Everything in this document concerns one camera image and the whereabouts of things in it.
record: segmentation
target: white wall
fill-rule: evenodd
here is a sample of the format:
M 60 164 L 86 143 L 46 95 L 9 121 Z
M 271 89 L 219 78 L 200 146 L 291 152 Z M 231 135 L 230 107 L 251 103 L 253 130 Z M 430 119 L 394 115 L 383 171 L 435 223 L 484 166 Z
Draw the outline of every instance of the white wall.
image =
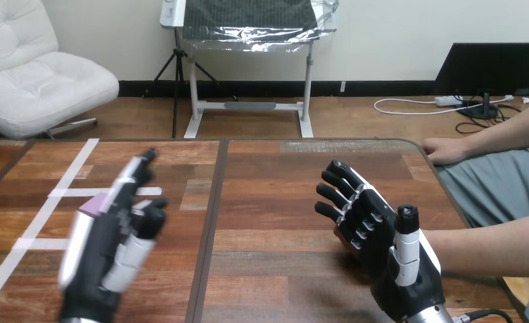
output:
M 120 80 L 153 79 L 173 48 L 163 0 L 43 0 L 62 51 Z M 339 30 L 317 42 L 314 80 L 435 79 L 453 42 L 529 42 L 529 0 L 340 0 Z M 198 52 L 219 80 L 304 78 L 305 52 Z M 172 79 L 172 66 L 162 78 Z

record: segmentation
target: white leather chair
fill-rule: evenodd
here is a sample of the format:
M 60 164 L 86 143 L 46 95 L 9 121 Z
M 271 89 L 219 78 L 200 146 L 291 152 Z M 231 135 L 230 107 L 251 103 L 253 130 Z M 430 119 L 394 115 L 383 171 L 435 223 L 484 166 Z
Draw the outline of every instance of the white leather chair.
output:
M 0 133 L 50 136 L 93 123 L 51 129 L 118 96 L 105 68 L 58 52 L 55 31 L 40 0 L 0 0 Z

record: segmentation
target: robotic hand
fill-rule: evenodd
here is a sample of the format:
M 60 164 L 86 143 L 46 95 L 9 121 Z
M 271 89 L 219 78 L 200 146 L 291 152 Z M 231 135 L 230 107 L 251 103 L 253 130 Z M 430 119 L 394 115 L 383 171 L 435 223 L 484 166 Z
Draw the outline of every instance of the robotic hand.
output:
M 354 251 L 372 280 L 372 295 L 395 322 L 452 323 L 445 310 L 441 268 L 419 229 L 416 207 L 396 214 L 354 169 L 332 161 L 316 192 L 335 206 L 317 202 L 316 212 L 332 219 L 340 239 Z
M 61 323 L 111 322 L 121 294 L 155 245 L 168 200 L 132 206 L 137 189 L 153 177 L 147 167 L 154 158 L 153 149 L 134 157 L 108 194 L 78 210 L 59 273 Z

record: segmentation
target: wooden tabletop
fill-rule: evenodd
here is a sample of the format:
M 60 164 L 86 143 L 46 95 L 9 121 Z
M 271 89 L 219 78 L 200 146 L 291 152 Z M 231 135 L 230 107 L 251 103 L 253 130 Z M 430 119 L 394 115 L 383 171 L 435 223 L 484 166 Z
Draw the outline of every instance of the wooden tabletop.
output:
M 169 220 L 117 322 L 390 322 L 331 221 L 314 212 L 332 159 L 392 206 L 418 206 L 423 229 L 464 227 L 420 149 L 399 139 L 32 141 L 1 158 L 0 322 L 56 322 L 58 269 L 74 211 L 90 199 L 83 192 L 108 188 L 150 147 L 159 157 L 148 186 L 170 199 Z M 444 276 L 451 315 L 501 308 L 521 322 L 497 280 Z

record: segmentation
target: person's arm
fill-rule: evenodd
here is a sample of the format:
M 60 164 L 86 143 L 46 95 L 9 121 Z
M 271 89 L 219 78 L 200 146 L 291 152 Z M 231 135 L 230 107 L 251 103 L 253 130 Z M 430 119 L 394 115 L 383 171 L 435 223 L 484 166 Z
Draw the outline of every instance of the person's arm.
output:
M 465 138 L 426 139 L 423 148 L 435 165 L 448 165 L 486 153 L 529 148 L 529 108 L 505 122 Z
M 425 231 L 444 271 L 529 277 L 529 217 L 490 227 Z

